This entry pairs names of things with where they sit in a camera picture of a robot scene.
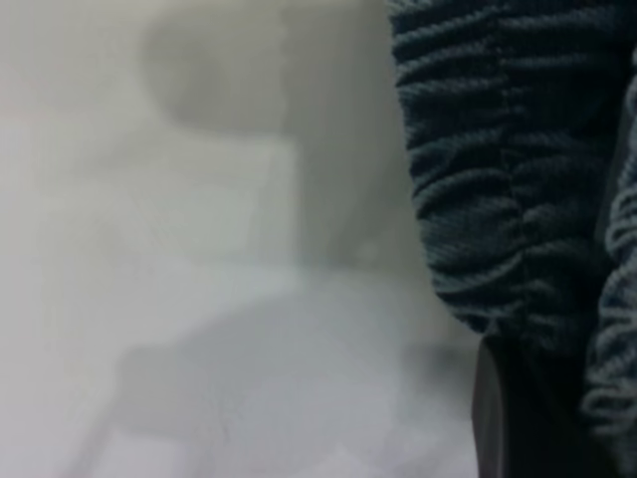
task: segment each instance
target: blurry background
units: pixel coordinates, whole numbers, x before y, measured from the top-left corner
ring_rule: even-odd
[[[470,477],[381,0],[0,0],[0,476]]]

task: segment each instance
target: knit texture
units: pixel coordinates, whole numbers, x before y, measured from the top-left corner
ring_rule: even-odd
[[[606,247],[614,270],[599,303],[582,412],[615,455],[623,476],[637,476],[637,78],[628,95],[633,125]]]
[[[434,287],[473,330],[583,354],[634,0],[389,0]]]

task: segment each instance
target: white surface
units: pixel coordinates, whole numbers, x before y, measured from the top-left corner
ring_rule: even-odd
[[[0,0],[0,476],[475,476],[387,36],[373,0]]]

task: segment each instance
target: black object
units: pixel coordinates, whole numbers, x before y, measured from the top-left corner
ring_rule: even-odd
[[[583,364],[482,341],[473,403],[480,478],[616,478],[577,421]]]

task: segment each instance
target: gathered fabric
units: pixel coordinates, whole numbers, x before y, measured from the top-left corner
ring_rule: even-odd
[[[637,476],[637,126],[594,239],[637,2],[387,3],[435,290],[476,332],[587,357],[582,417]]]

